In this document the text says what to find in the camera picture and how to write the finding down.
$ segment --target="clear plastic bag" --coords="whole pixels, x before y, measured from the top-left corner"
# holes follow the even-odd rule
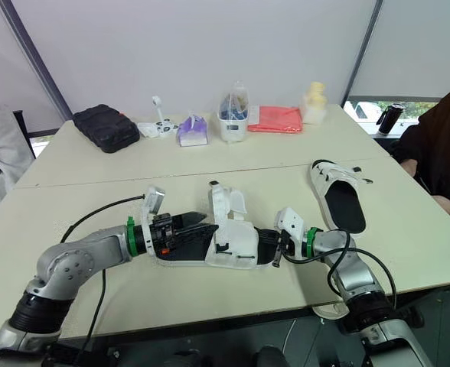
[[[235,82],[220,104],[219,116],[222,120],[245,120],[249,108],[249,93],[242,82]]]

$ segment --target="white bottle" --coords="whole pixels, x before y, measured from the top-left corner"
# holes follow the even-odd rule
[[[325,85],[319,82],[312,82],[310,90],[303,96],[300,102],[300,113],[304,124],[320,125],[327,114],[325,106],[327,98],[322,94]]]

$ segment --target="red cloth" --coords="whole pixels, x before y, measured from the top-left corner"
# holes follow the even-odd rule
[[[250,132],[282,132],[297,134],[303,129],[300,109],[290,107],[260,106],[259,124],[248,125]]]

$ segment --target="black zippered case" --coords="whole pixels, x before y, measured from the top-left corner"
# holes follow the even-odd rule
[[[75,113],[73,123],[105,153],[114,153],[140,139],[135,123],[107,105]]]

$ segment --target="green ring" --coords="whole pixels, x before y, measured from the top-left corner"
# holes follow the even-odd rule
[[[133,232],[133,227],[135,227],[135,221],[132,216],[128,217],[128,222],[126,222],[126,234],[128,236],[128,250],[130,251],[130,255],[136,257],[139,255],[139,252],[136,249],[135,242],[135,233]]]
[[[317,227],[311,227],[307,232],[307,258],[311,258],[314,255],[313,245],[315,239],[315,233],[318,231]]]

